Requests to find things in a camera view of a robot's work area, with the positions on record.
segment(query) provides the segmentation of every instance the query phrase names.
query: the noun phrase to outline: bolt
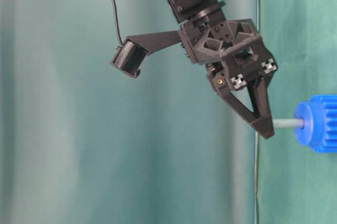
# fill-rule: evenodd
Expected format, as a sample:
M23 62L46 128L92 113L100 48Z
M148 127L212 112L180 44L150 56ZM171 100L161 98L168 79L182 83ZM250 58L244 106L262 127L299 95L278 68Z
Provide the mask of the bolt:
M217 82L216 82L218 85L221 85L221 84L223 84L223 80L221 79L221 78L219 78L218 80L217 80Z

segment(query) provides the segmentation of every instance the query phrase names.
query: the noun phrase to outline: metal rod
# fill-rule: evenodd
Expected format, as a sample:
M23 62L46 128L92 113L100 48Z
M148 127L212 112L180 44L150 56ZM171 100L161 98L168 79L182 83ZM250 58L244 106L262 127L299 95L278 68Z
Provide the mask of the metal rod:
M287 119L287 120L273 120L274 128L304 128L304 121L302 119Z

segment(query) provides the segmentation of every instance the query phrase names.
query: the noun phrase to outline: black plastic part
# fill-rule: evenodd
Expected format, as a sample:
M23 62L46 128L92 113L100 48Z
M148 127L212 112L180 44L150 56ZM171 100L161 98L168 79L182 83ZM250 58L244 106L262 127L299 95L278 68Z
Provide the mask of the black plastic part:
M128 76L137 78L141 71L139 67L146 57L147 51L131 41L127 41L123 47L119 47L117 50L111 65Z
M267 88L278 65L252 20L227 21L217 0L167 0L180 30L129 36L112 60L119 70L138 77L144 58L182 42L192 63L206 65L212 89L264 138L274 135ZM233 91L247 88L250 111Z
M181 42L177 31L129 36L110 62L130 77L137 78L146 56Z

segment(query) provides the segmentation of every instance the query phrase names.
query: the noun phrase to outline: blue plastic knob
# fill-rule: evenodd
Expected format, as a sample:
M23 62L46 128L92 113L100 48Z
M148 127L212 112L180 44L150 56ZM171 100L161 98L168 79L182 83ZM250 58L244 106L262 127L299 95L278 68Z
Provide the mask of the blue plastic knob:
M298 142L316 153L337 153L337 95L314 95L300 103L296 119L304 128L295 129Z

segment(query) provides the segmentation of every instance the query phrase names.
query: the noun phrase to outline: fabric backdrop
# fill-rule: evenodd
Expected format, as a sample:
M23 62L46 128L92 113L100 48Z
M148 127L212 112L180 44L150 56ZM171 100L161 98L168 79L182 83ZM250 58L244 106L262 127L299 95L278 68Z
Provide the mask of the fabric backdrop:
M280 66L269 88L275 118L313 94L337 94L335 2L261 0L261 32ZM300 146L291 130L260 143L260 223L336 223L337 155Z
M117 6L122 36L178 29L165 0ZM179 45L133 80L109 65L110 0L0 7L1 224L253 222L253 132Z

